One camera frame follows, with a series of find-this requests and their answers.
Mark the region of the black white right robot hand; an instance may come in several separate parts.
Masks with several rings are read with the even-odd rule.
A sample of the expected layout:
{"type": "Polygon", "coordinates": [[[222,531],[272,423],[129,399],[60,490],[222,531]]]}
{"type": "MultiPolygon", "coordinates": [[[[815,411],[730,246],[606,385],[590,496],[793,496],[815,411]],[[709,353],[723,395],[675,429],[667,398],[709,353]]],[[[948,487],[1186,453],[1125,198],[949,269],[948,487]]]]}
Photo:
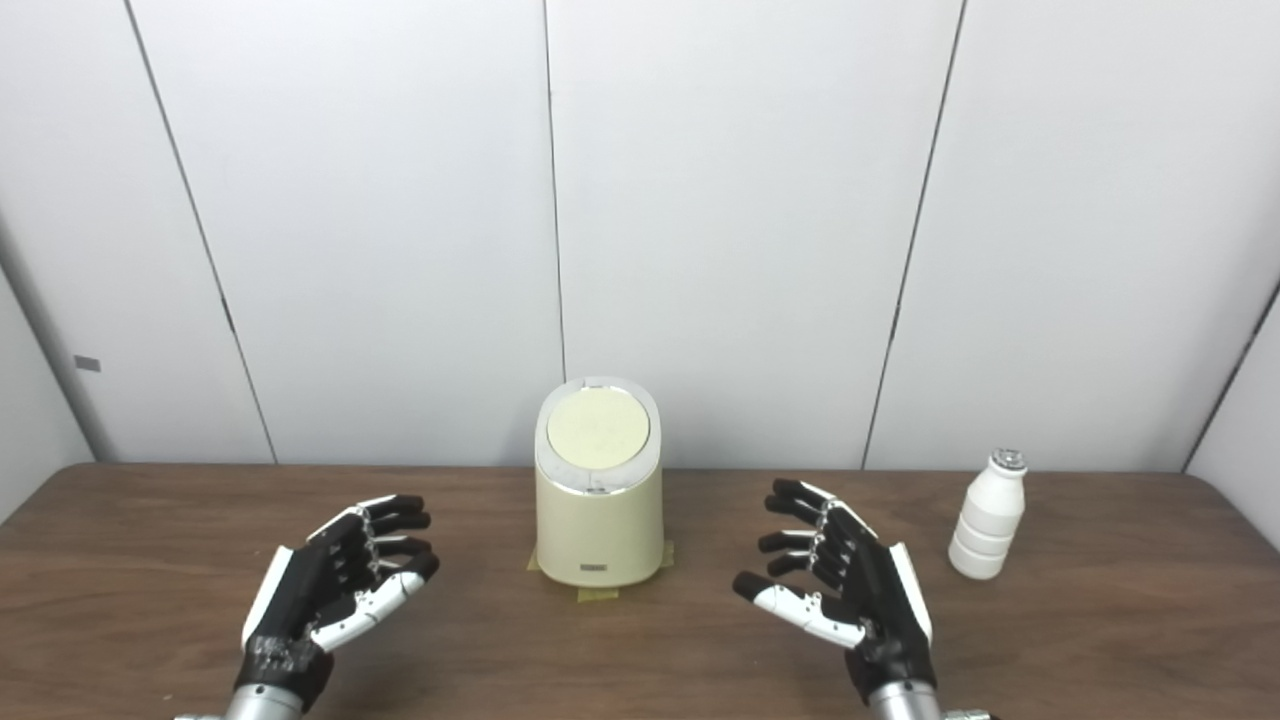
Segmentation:
{"type": "Polygon", "coordinates": [[[840,497],[777,478],[764,501],[805,530],[763,536],[765,575],[741,571],[733,591],[844,650],[850,680],[876,719],[941,719],[932,620],[910,553],[884,544],[840,497]]]}

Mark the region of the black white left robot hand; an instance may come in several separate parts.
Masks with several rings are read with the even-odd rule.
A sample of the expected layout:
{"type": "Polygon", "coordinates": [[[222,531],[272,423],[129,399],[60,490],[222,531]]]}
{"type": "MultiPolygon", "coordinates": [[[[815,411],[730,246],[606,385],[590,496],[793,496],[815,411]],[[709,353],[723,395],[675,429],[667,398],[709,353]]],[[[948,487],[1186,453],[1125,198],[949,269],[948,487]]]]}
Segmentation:
{"type": "Polygon", "coordinates": [[[440,566],[412,530],[431,518],[419,495],[338,512],[298,547],[280,546],[246,616],[228,719],[302,719],[332,678],[337,651],[383,624],[440,566]]]}

